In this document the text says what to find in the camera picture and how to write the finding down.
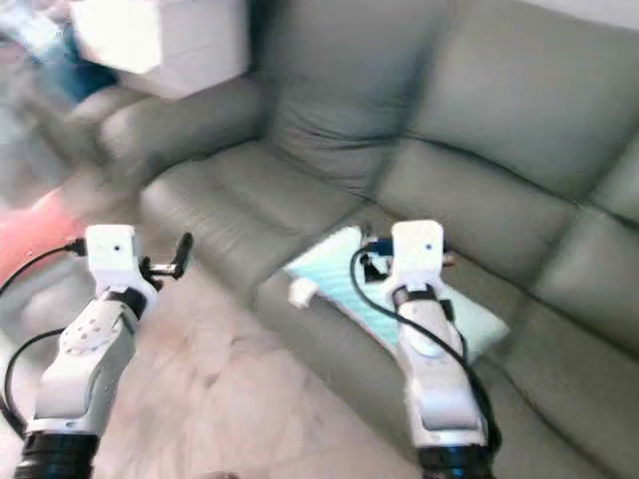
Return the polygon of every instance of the light blue pillow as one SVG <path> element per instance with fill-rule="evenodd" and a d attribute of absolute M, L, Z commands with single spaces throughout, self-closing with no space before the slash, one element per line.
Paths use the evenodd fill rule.
<path fill-rule="evenodd" d="M 285 270 L 294 277 L 312 281 L 322 296 L 372 334 L 384 347 L 394 351 L 397 343 L 396 322 L 367 306 L 350 283 L 348 265 L 360 241 L 359 228 L 344 228 L 294 259 Z M 361 268 L 357 269 L 356 275 L 370 299 L 392 308 L 380 284 L 364 284 Z M 501 319 L 454 288 L 447 285 L 441 298 L 452 301 L 455 324 L 466 338 L 470 360 L 508 333 L 508 327 Z"/>

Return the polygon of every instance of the marble floor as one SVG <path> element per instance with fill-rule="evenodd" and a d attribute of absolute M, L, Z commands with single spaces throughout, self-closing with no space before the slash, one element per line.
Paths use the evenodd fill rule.
<path fill-rule="evenodd" d="M 105 188 L 76 176 L 65 196 L 89 222 L 139 223 L 135 203 L 103 195 Z M 145 253 L 172 254 L 173 239 L 160 238 L 153 225 L 139 227 Z M 69 267 L 74 272 L 61 284 L 2 318 L 14 341 L 68 322 L 90 298 L 83 267 Z M 4 361 L 15 346 L 2 340 Z M 217 478 L 219 471 L 240 479 L 419 476 L 197 261 L 182 280 L 167 283 L 138 341 L 96 457 L 96 478 Z M 25 414 L 54 348 L 53 340 L 34 346 L 16 372 Z M 0 425 L 0 477 L 11 477 L 20 446 Z"/>

